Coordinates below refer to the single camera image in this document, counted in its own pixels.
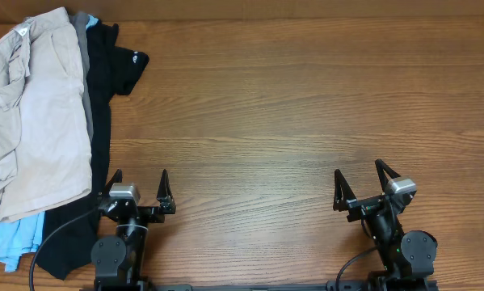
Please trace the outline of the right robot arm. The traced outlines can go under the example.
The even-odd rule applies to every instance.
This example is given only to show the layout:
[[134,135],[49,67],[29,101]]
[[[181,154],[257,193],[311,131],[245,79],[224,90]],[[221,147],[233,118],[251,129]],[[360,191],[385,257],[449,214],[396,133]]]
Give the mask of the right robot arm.
[[434,273],[438,242],[426,231],[406,232],[398,220],[417,192],[414,180],[399,175],[383,160],[375,161],[381,194],[363,200],[356,198],[341,170],[334,172],[333,210],[347,213],[349,222],[359,221],[374,246],[347,261],[339,270],[334,287],[342,290],[342,275],[357,260],[376,251],[384,269],[370,272],[359,283],[361,290],[437,290],[429,281]]

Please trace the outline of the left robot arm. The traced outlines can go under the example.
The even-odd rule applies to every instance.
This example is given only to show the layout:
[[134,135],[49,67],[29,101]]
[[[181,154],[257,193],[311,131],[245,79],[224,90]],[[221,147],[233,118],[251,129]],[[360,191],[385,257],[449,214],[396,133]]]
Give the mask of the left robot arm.
[[91,249],[95,266],[95,290],[154,290],[154,284],[141,274],[149,225],[163,223],[176,212],[167,171],[162,172],[157,206],[140,206],[136,184],[122,182],[117,170],[99,195],[101,216],[117,223],[116,233],[99,239]]

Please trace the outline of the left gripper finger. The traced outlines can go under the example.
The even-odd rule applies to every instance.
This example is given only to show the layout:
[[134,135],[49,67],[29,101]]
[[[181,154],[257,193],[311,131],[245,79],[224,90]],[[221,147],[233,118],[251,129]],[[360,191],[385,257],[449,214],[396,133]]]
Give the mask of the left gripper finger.
[[170,189],[169,175],[166,169],[162,171],[158,186],[157,200],[160,203],[171,203],[174,200]]
[[112,189],[112,186],[115,183],[121,183],[123,179],[123,172],[121,169],[117,169],[116,172],[113,174],[111,179],[106,183],[103,191],[102,191],[102,197],[108,197],[110,196],[109,192]]

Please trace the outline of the beige khaki shorts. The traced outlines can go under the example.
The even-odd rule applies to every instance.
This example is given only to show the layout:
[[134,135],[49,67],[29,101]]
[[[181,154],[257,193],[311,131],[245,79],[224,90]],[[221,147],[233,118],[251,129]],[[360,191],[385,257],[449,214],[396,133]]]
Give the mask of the beige khaki shorts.
[[91,147],[77,33],[65,8],[0,39],[0,222],[84,197]]

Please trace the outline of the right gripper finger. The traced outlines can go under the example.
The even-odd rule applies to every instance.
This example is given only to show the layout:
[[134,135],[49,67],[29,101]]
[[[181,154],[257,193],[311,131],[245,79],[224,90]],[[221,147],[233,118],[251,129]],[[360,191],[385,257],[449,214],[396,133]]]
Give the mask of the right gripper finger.
[[335,170],[335,196],[333,210],[348,211],[350,204],[357,201],[354,192],[349,186],[340,169]]
[[392,192],[391,183],[395,182],[396,178],[400,175],[390,168],[382,159],[377,159],[375,161],[375,166],[377,169],[378,178],[380,180],[381,189],[383,192]]

